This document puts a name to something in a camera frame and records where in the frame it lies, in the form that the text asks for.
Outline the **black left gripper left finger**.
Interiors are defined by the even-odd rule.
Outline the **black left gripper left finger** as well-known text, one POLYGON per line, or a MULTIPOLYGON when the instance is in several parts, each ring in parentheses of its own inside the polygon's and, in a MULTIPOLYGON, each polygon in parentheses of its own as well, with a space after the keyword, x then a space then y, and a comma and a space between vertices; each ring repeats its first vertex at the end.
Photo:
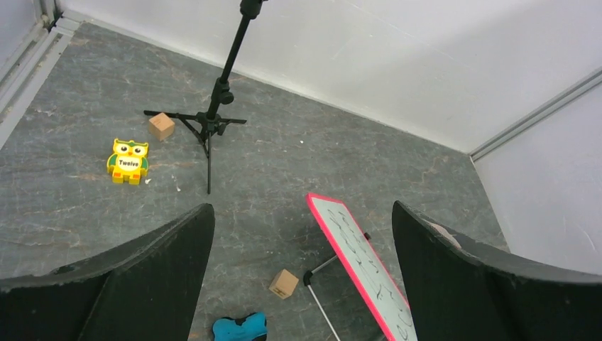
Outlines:
POLYGON ((1 281, 2 340, 186 340, 214 237, 201 204, 42 276, 1 281))

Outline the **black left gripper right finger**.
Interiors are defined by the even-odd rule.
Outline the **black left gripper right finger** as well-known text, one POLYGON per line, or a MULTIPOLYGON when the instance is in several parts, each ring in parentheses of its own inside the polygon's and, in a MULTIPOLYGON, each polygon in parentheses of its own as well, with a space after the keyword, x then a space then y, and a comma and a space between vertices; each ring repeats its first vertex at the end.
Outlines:
POLYGON ((392 232, 420 340, 600 340, 601 277, 476 241, 396 201, 392 232))

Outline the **pink framed whiteboard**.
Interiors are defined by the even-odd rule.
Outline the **pink framed whiteboard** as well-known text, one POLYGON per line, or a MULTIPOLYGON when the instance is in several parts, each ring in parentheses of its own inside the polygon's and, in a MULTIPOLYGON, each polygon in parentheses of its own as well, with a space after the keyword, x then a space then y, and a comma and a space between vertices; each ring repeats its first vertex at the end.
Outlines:
POLYGON ((335 255, 317 268, 306 271, 303 283, 310 290, 335 338, 339 340, 340 336, 314 293, 311 279, 319 270, 338 259, 378 323, 384 338, 416 340, 417 333, 407 299, 348 207, 341 200, 315 193, 306 194, 305 199, 335 255))

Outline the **blue whiteboard eraser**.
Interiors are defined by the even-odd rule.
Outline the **blue whiteboard eraser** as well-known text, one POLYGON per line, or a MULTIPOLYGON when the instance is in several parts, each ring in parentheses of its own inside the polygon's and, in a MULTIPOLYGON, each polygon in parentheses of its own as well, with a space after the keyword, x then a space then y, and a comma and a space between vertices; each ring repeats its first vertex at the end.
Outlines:
POLYGON ((212 326, 214 341, 266 341, 267 320, 263 312, 244 318, 223 317, 212 326))

